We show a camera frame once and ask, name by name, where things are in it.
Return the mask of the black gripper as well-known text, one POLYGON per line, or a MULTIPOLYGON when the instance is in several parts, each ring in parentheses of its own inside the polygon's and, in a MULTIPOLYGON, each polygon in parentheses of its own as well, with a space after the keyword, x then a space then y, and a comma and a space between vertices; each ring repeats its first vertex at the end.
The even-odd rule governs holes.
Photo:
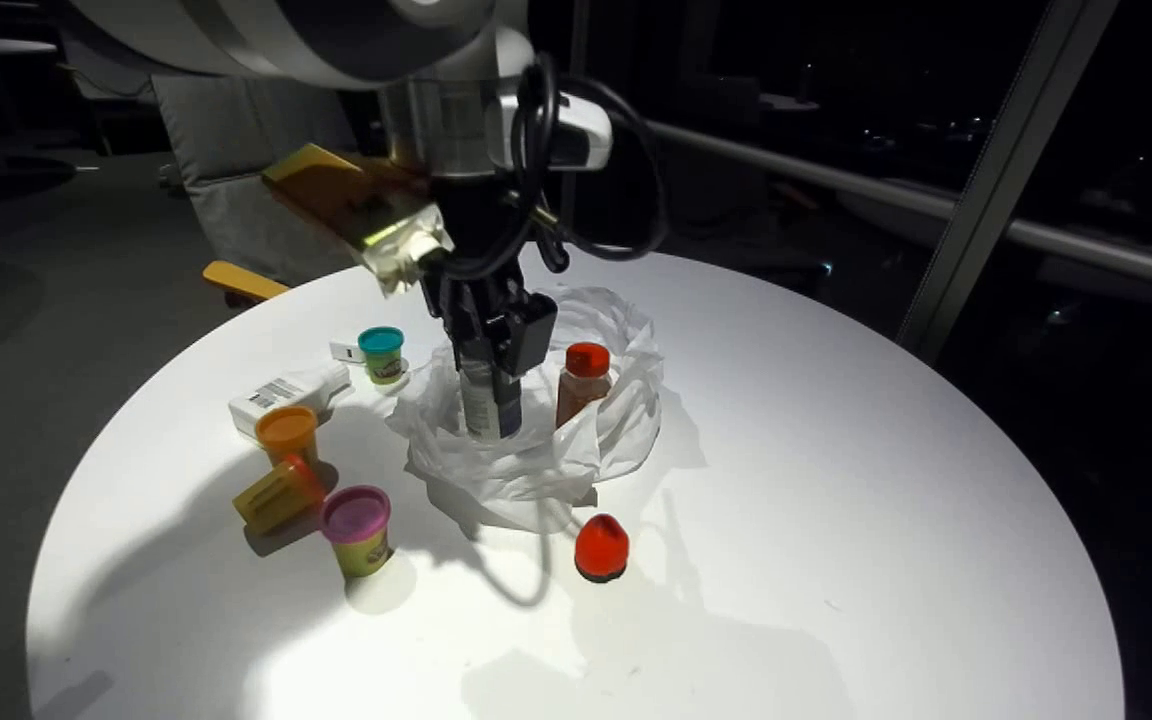
POLYGON ((423 298, 444 322, 452 358, 497 352, 497 376, 518 385, 554 345, 555 298, 530 287, 520 251, 530 241, 555 266, 543 192, 514 181, 437 181, 431 201, 452 231, 452 251, 423 263, 423 298))

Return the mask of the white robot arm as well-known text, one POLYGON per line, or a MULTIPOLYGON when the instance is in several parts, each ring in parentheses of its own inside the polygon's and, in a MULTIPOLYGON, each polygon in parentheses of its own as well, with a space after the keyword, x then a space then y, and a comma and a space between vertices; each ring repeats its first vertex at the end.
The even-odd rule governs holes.
POLYGON ((554 305, 518 266, 554 172, 599 172, 614 116, 525 37, 530 0, 47 0, 149 70, 375 90, 396 158, 452 234, 420 258, 428 307, 463 368, 520 380, 554 305))

